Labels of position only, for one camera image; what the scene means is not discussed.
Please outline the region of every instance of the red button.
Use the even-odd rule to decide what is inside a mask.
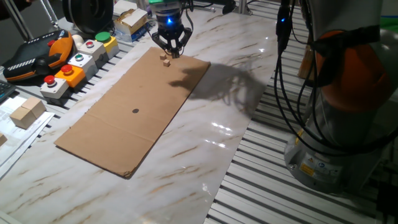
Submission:
[[[94,43],[92,41],[88,41],[86,43],[86,47],[90,48],[90,47],[94,47]]]
[[[51,40],[50,42],[47,43],[47,45],[48,45],[49,47],[51,47],[54,43],[55,43],[55,40]]]
[[[55,82],[55,77],[52,75],[49,75],[47,77],[44,78],[44,81],[48,84],[51,85]]]
[[[62,71],[63,73],[68,73],[68,72],[72,71],[72,66],[71,66],[71,65],[64,65],[64,66],[61,68],[61,71]]]

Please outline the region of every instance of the white label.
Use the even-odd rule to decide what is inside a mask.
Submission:
[[[335,166],[306,153],[300,170],[322,182],[335,183],[341,173],[342,166]]]

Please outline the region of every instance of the green button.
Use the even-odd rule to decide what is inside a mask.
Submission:
[[[100,32],[99,34],[95,35],[95,39],[102,43],[107,43],[111,40],[111,34],[108,32]]]
[[[75,59],[76,59],[76,61],[79,62],[79,61],[83,60],[83,56],[81,54],[78,54],[75,56]]]

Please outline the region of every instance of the paper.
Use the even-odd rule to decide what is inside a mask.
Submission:
[[[210,66],[182,55],[165,67],[163,53],[150,48],[55,144],[130,177]]]
[[[0,147],[0,178],[26,151],[54,115],[45,112],[27,130],[18,128],[9,115],[25,101],[26,99],[17,96],[0,106],[0,132],[7,137],[6,143]]]

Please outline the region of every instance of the emergency stop button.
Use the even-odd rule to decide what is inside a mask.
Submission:
[[[48,84],[48,85],[52,85],[55,82],[55,77],[52,75],[49,75],[47,77],[44,78],[44,81]]]
[[[65,75],[70,75],[70,74],[72,74],[73,68],[72,68],[71,65],[64,65],[64,66],[61,68],[61,71],[62,71]]]

